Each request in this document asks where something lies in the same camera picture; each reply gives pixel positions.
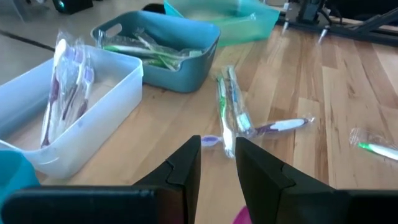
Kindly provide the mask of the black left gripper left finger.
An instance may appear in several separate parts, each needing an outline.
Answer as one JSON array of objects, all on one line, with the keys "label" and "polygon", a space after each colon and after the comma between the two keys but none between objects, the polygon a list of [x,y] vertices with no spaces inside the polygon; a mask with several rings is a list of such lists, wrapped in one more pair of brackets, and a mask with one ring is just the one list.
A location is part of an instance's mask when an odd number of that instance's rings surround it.
[{"label": "black left gripper left finger", "polygon": [[14,192],[3,224],[194,224],[201,138],[192,136],[133,185],[42,186]]}]

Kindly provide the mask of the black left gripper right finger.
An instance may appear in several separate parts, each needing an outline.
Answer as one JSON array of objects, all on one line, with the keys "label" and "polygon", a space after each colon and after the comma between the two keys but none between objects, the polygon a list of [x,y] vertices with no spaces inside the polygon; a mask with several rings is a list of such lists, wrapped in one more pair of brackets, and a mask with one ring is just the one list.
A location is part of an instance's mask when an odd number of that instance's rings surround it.
[{"label": "black left gripper right finger", "polygon": [[252,224],[398,224],[398,190],[339,190],[246,138],[235,158]]}]

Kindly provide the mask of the blue toothbrush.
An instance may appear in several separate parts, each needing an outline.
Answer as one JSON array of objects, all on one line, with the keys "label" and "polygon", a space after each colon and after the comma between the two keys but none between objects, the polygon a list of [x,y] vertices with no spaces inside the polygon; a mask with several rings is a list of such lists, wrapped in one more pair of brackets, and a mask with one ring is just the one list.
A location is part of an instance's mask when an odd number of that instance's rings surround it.
[{"label": "blue toothbrush", "polygon": [[232,65],[224,68],[229,81],[229,89],[233,103],[233,113],[236,121],[238,133],[241,136],[250,136],[253,133],[252,121],[244,104],[242,92],[240,90],[236,72]]}]

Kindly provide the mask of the magenta plastic bin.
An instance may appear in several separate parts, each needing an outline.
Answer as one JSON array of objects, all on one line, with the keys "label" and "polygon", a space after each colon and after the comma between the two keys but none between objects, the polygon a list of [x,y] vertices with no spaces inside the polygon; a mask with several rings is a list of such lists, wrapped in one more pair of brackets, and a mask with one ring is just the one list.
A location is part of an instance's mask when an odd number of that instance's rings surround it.
[{"label": "magenta plastic bin", "polygon": [[247,206],[243,206],[239,213],[235,216],[232,224],[252,224],[251,217]]}]

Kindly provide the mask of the white translucent bin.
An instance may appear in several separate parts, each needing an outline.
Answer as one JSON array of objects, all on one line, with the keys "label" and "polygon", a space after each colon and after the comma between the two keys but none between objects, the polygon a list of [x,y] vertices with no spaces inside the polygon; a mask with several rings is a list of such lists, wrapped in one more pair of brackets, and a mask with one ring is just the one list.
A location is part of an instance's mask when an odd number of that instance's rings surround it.
[{"label": "white translucent bin", "polygon": [[0,86],[0,149],[22,153],[51,178],[73,176],[142,100],[139,58],[86,47],[95,72],[86,113],[48,147],[40,146],[52,60]]}]

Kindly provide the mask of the blue plastic bin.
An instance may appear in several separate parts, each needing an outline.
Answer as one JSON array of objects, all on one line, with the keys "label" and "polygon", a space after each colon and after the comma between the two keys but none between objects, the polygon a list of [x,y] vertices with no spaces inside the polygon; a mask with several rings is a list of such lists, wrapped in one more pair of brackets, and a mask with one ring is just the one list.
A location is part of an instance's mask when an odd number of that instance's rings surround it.
[{"label": "blue plastic bin", "polygon": [[0,150],[0,211],[13,192],[38,185],[33,165],[20,152]]}]

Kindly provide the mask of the dark teal plastic bin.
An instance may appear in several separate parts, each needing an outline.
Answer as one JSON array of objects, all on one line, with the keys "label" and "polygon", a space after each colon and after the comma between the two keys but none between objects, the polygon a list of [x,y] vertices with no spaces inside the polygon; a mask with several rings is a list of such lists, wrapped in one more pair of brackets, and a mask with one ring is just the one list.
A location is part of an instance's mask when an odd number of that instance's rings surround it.
[{"label": "dark teal plastic bin", "polygon": [[97,40],[99,31],[107,31],[118,24],[122,36],[132,37],[134,31],[143,28],[160,45],[175,50],[204,51],[199,56],[183,60],[177,71],[144,65],[144,83],[180,93],[190,93],[202,86],[213,63],[221,35],[216,25],[155,12],[131,11],[95,27],[91,36]]}]

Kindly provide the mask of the light green translucent bin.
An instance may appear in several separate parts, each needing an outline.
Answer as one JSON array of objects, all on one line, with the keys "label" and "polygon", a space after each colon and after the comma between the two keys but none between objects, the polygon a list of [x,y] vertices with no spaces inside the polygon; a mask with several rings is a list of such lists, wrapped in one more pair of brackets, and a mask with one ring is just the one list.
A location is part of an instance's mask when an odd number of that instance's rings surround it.
[{"label": "light green translucent bin", "polygon": [[220,47],[267,39],[280,11],[258,0],[164,0],[165,13],[220,28]]}]

